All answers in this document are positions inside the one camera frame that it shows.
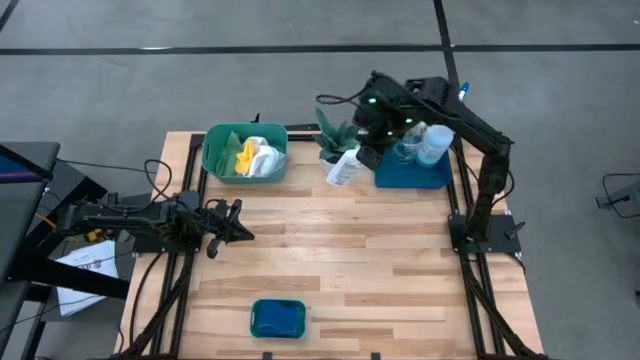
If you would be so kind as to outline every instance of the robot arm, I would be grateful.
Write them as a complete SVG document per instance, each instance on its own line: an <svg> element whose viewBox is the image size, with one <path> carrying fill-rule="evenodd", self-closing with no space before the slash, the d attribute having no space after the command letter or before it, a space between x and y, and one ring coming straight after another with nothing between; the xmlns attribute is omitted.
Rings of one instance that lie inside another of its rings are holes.
<svg viewBox="0 0 640 360"><path fill-rule="evenodd" d="M372 72L354 115L354 123L367 130L358 159L375 169L385 149L419 122L449 127L485 155L478 198L464 228L464 238L482 247L487 243L494 198L506 186L512 141L467 109L457 91L441 77L407 80L401 85L388 75Z"/></svg>
<svg viewBox="0 0 640 360"><path fill-rule="evenodd" d="M183 191L167 201L142 208L82 202L62 210L57 229L64 236L94 229L127 230L137 239L152 243L152 248L177 253L196 252L202 237L213 234L207 256L214 258L222 241L254 239L238 220L242 200L236 199L231 206L225 200L215 201L215 207L201 208L196 192Z"/></svg>

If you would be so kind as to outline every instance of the gray floor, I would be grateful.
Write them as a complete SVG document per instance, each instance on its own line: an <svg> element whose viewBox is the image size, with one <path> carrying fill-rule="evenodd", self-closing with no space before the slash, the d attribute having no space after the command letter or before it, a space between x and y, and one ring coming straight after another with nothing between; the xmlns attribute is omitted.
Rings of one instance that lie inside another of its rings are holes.
<svg viewBox="0 0 640 360"><path fill-rule="evenodd" d="M640 43L632 0L444 4L454 44ZM21 0L0 33L3 48L438 42L429 0ZM455 59L471 83L469 106L516 142L509 203L527 222L527 279L546 352L637 358L640 222L597 210L594 197L605 173L640 171L640 53ZM4 56L2 138L55 140L63 158L141 166L159 156L169 130L246 122L256 112L263 121L313 122L317 93L351 94L371 69L446 76L439 53ZM125 194L147 191L137 174L83 170ZM107 356L118 322L48 325L38 354Z"/></svg>

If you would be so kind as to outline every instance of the teal plastic bin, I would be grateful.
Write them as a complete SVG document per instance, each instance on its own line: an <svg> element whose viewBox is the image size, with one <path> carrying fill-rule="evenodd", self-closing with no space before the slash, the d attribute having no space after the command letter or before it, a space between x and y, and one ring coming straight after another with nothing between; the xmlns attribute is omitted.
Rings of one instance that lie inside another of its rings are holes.
<svg viewBox="0 0 640 360"><path fill-rule="evenodd" d="M300 339L307 309L301 301L260 299L251 308L251 335L257 338Z"/></svg>
<svg viewBox="0 0 640 360"><path fill-rule="evenodd" d="M220 160L222 149L235 131L244 142L249 136L262 136L270 146L278 149L285 156L284 164L268 177L221 176L216 173L216 164ZM250 123L250 124L218 124L209 131L202 143L202 167L213 174L218 180L226 184L274 184L280 182L287 172L287 129L280 124Z"/></svg>

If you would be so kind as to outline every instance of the blue pen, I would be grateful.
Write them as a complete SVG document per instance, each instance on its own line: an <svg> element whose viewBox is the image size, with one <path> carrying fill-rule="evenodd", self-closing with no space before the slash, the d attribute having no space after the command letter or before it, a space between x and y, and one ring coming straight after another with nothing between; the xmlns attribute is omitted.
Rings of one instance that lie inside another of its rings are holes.
<svg viewBox="0 0 640 360"><path fill-rule="evenodd" d="M462 84L462 87L460 88L460 92L458 92L458 100L462 102L468 92L469 92L469 83Z"/></svg>

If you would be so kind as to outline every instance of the plastic bottle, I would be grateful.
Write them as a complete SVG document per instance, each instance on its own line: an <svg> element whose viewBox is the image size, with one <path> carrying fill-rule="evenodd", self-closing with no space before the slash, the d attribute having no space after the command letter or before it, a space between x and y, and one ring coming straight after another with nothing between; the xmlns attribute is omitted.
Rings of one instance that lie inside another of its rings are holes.
<svg viewBox="0 0 640 360"><path fill-rule="evenodd" d="M454 132L444 125L429 126L418 149L416 162L424 167L433 167L449 148L453 135Z"/></svg>
<svg viewBox="0 0 640 360"><path fill-rule="evenodd" d="M356 158L358 148L345 151L340 160L327 175L327 182L334 186L346 186L362 169L362 163Z"/></svg>
<svg viewBox="0 0 640 360"><path fill-rule="evenodd" d="M395 160L398 164L410 164L418 156L418 149L422 144L422 137L427 130L427 124L420 122L409 130L402 140L398 140L392 147Z"/></svg>

